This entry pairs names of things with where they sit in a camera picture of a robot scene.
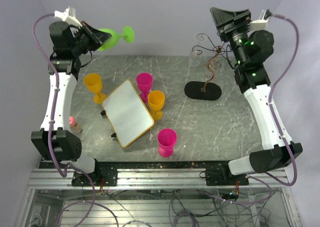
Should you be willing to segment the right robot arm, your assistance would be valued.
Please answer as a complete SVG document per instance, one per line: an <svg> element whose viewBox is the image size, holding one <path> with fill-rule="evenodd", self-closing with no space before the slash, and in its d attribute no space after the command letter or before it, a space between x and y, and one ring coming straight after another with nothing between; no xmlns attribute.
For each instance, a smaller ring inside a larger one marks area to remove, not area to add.
<svg viewBox="0 0 320 227"><path fill-rule="evenodd" d="M276 181L284 186L293 186L298 178L296 158L303 152L303 147L289 135L277 110L273 93L297 55L300 44L298 26L292 19L268 9L262 11L255 21L251 19L249 9L230 11L211 7L210 13L218 36L221 41L230 44L237 61L234 78L251 107L263 147L260 151L229 161L227 169L221 171L220 179L224 184L231 185L238 179L238 175L265 173L271 177L270 171L292 166L293 179L290 182L279 178ZM288 22L295 32L293 55L274 83L271 83L264 67L264 62L274 53L274 35L266 30L272 18Z"/></svg>

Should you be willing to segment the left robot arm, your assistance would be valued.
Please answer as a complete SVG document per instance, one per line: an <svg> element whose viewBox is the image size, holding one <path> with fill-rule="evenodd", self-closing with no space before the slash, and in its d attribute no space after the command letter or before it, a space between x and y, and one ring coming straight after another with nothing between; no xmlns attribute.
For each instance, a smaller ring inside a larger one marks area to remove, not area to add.
<svg viewBox="0 0 320 227"><path fill-rule="evenodd" d="M53 162L62 177L67 172L61 165L75 171L73 186L96 186L103 179L99 162L82 152L82 142L72 133L69 117L82 67L80 56L96 51L112 35L84 21L75 33L73 28L74 25L65 21L55 21L49 26L53 54L46 58L50 80L48 104L40 129L33 131L30 138L42 158Z"/></svg>

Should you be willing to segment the green wine glass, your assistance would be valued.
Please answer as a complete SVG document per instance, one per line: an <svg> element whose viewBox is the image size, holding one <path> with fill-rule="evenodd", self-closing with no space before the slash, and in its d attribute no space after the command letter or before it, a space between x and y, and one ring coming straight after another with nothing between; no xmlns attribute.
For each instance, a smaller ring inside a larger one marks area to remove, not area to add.
<svg viewBox="0 0 320 227"><path fill-rule="evenodd" d="M117 33L115 30L109 28L100 28L99 31L108 33L111 37L97 50L102 52L108 49L113 48L119 42L120 38L123 38L127 43L133 43L135 40L135 33L130 26L125 26L122 29L122 34Z"/></svg>

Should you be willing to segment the orange wine glass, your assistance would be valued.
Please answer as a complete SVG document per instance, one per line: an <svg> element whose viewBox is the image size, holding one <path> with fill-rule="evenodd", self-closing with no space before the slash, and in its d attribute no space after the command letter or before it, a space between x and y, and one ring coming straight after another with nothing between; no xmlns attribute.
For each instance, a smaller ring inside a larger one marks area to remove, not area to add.
<svg viewBox="0 0 320 227"><path fill-rule="evenodd" d="M165 99L165 94L160 90L153 90L147 96L150 114L155 121L163 117L162 108L164 107Z"/></svg>
<svg viewBox="0 0 320 227"><path fill-rule="evenodd" d="M102 93L103 83L101 76L97 73L90 73L83 80L87 89L94 94L93 101L102 104L107 99L107 95Z"/></svg>

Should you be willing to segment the pink wine glass front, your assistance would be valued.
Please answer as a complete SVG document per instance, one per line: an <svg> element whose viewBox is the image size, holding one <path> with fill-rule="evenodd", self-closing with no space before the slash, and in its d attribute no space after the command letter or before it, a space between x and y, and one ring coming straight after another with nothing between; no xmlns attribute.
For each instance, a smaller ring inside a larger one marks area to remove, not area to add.
<svg viewBox="0 0 320 227"><path fill-rule="evenodd" d="M173 129L162 129L157 136L159 155L164 158L170 157L174 152L174 146L177 142L177 139L177 133Z"/></svg>

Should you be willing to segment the pink wine glass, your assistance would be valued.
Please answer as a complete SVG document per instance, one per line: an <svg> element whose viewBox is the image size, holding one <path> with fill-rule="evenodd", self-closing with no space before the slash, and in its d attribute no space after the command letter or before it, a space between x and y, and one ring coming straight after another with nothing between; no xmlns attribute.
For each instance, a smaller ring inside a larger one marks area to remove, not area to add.
<svg viewBox="0 0 320 227"><path fill-rule="evenodd" d="M136 83L138 89L141 91L140 98L144 103L148 102L148 95L153 86L153 76L150 73L143 72L137 75Z"/></svg>
<svg viewBox="0 0 320 227"><path fill-rule="evenodd" d="M173 129L162 129L157 136L159 155L164 158L170 157L174 152L174 146L177 142L177 139L177 133Z"/></svg>

